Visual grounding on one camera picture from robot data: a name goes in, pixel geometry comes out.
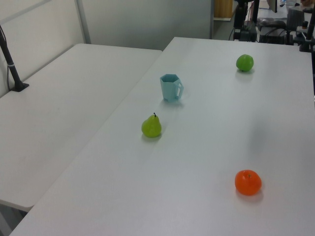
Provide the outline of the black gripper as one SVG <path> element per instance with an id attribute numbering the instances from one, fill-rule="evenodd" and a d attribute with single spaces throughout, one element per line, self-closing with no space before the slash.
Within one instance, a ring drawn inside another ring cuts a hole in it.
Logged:
<path id="1" fill-rule="evenodd" d="M 236 0 L 237 7 L 234 16 L 234 34 L 233 39 L 247 39 L 247 29 L 242 28 L 245 22 L 245 18 L 248 10 L 247 0 Z"/>

